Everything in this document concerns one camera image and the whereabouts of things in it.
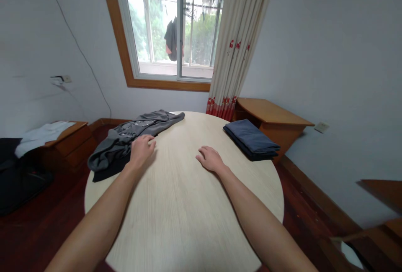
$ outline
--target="red floral curtain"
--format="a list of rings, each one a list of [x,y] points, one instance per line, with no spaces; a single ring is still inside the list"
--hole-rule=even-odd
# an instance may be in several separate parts
[[[230,121],[268,0],[225,0],[206,113]]]

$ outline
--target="round table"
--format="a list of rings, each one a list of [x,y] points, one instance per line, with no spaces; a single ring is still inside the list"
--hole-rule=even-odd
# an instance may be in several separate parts
[[[128,204],[106,262],[125,271],[250,271],[261,265],[216,176],[195,159],[198,148],[216,149],[233,173],[283,221],[283,192],[272,161],[249,161],[226,135],[227,121],[185,112],[160,133],[149,167]],[[85,189],[85,213],[115,175]]]

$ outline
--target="person's left hand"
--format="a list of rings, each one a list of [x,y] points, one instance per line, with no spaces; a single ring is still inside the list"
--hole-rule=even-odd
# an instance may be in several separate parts
[[[148,144],[148,142],[154,138],[151,135],[142,135],[133,141],[131,144],[130,161],[127,163],[131,169],[140,169],[146,160],[151,157],[155,150],[156,141],[153,141],[151,144]]]

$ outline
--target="wooden nightstand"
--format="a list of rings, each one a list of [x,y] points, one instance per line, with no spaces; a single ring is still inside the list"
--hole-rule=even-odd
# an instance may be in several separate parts
[[[87,122],[78,121],[57,140],[32,150],[31,158],[50,172],[76,172],[97,146]]]
[[[281,146],[272,162],[278,163],[307,126],[313,123],[274,103],[259,98],[238,98],[231,121],[248,119],[269,139]]]

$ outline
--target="hand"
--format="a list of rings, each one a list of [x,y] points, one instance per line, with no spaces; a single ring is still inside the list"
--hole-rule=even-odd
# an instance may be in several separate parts
[[[221,156],[219,156],[219,153],[210,146],[202,146],[198,150],[202,154],[202,156],[197,155],[196,159],[206,169],[217,173],[226,167],[226,165],[222,161]]]
[[[151,135],[142,135],[131,144],[130,162],[127,165],[132,169],[140,169],[146,160],[151,157],[155,150],[156,141],[151,144],[148,142],[154,139]]]

